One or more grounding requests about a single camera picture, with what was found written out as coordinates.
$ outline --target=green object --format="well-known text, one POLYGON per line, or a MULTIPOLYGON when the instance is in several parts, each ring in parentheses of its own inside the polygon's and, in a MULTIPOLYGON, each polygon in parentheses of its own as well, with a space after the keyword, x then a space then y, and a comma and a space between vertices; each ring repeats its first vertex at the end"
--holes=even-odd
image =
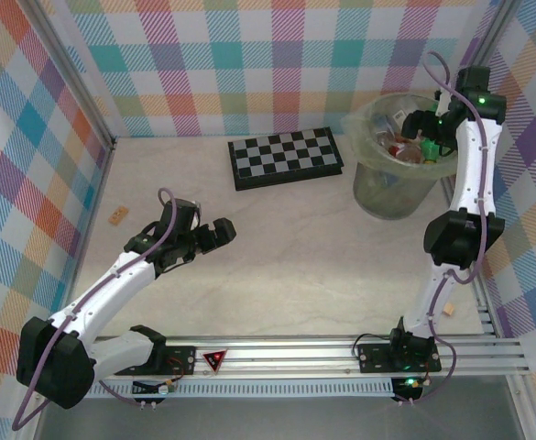
POLYGON ((421 142, 421 151, 425 162, 436 162, 439 159, 439 146, 430 139, 421 142))

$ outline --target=black cable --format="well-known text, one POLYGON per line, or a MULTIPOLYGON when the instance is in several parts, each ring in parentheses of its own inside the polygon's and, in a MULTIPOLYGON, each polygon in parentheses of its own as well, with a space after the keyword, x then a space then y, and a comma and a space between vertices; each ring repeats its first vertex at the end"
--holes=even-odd
POLYGON ((149 225, 147 225, 146 227, 144 227, 141 230, 141 233, 142 234, 148 234, 149 231, 151 231, 154 227, 156 227, 158 225, 158 223, 159 223, 159 221, 151 222, 149 225))
POLYGON ((136 387, 139 387, 143 390, 146 390, 146 391, 154 391, 154 392, 157 392, 159 387, 161 387, 162 385, 164 385, 166 382, 161 382, 161 383, 158 383, 156 385, 148 385, 146 383, 143 383, 143 382, 137 382, 137 381, 134 381, 133 384, 136 386, 136 387))
POLYGON ((379 339, 382 339, 384 341, 388 341, 389 340, 389 336, 382 336, 382 335, 374 335, 373 333, 363 333, 362 335, 359 335, 356 339, 356 341, 353 343, 353 346, 351 347, 351 354, 353 355, 353 357, 357 360, 360 360, 359 359, 359 356, 356 355, 356 347, 357 347, 357 343, 359 342, 359 340, 362 338, 362 337, 366 337, 366 336, 371 336, 371 337, 377 337, 379 339))
POLYGON ((446 158, 447 156, 450 156, 451 154, 454 153, 454 148, 449 148, 449 151, 447 151, 446 154, 443 153, 443 149, 444 149, 444 145, 443 144, 439 145, 439 156, 441 156, 442 158, 446 158))
POLYGON ((167 362, 170 365, 173 365, 174 363, 180 364, 180 375, 177 378, 173 378, 171 380, 172 383, 176 383, 178 380, 180 380, 180 379, 182 379, 184 377, 184 374, 186 374, 186 372, 184 371, 184 365, 182 365, 182 362, 179 359, 176 359, 175 357, 171 357, 170 359, 168 359, 167 362))
POLYGON ((161 273, 164 274, 164 273, 172 272, 173 270, 175 270, 177 268, 180 268, 180 267, 182 267, 182 266, 184 266, 185 264, 188 264, 188 263, 190 263, 190 262, 188 261, 188 262, 185 262, 185 263, 176 264, 176 265, 172 266, 171 268, 167 268, 166 270, 164 270, 161 273))

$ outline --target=red object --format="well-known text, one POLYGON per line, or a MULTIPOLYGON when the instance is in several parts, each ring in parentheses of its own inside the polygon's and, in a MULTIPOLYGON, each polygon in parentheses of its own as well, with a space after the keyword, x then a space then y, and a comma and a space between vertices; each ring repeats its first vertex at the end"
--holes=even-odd
POLYGON ((215 373, 218 373, 226 354, 227 350, 222 350, 214 351, 213 353, 204 353, 202 357, 206 360, 206 363, 209 364, 209 367, 211 367, 215 373))
POLYGON ((396 157, 402 150, 404 150, 404 148, 404 144, 394 144, 390 148, 388 148, 388 153, 391 156, 396 157))

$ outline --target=red triangle sticker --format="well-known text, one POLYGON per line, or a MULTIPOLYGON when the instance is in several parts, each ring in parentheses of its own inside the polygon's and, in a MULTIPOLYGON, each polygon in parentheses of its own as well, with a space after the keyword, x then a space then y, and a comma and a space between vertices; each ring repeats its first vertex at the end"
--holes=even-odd
POLYGON ((215 372, 219 372, 219 368, 223 363, 224 356, 227 354, 227 350, 223 351, 214 351, 213 353, 204 353, 202 357, 206 360, 206 363, 209 364, 209 367, 215 372))

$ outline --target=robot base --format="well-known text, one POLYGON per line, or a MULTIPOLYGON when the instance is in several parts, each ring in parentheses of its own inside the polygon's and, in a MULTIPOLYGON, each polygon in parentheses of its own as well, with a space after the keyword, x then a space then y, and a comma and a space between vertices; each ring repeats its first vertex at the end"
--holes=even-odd
POLYGON ((195 346, 162 346, 155 352, 155 359, 140 366, 126 368, 116 376, 191 376, 196 359, 195 346))
POLYGON ((430 373, 441 371, 441 360, 436 346, 426 362, 396 360, 390 353, 390 344, 360 344, 357 346, 359 370, 362 373, 430 373))

